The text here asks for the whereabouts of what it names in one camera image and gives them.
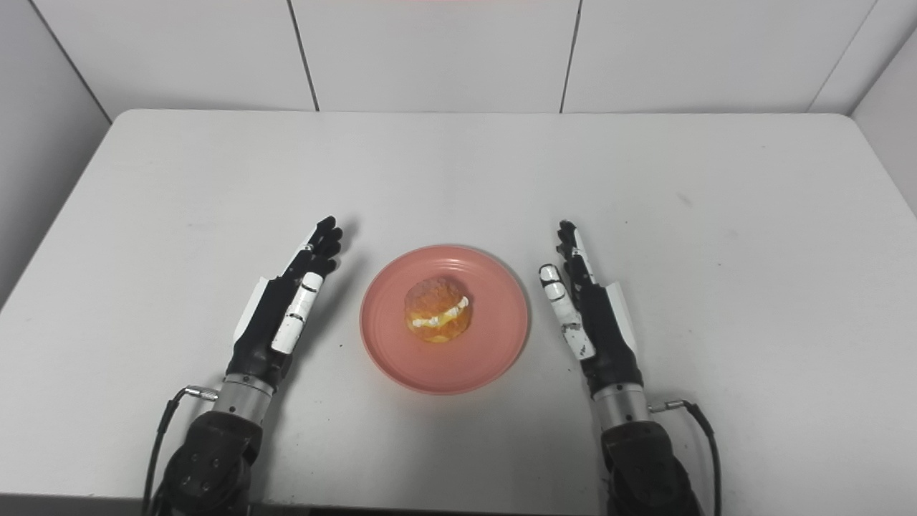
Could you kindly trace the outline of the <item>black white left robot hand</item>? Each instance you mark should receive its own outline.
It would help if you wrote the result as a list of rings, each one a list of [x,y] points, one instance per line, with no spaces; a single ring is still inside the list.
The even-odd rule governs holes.
[[[319,291],[337,269],[342,237],[334,216],[322,219],[278,277],[259,279],[236,328],[226,375],[246,376],[278,389]]]

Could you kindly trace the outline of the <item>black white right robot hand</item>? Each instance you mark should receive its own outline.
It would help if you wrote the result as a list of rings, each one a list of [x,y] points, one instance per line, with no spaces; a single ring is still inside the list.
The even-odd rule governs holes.
[[[590,396],[603,389],[644,384],[633,350],[623,296],[595,278],[585,244],[570,220],[559,224],[562,267],[544,264],[538,279],[559,321],[561,336],[580,363]]]

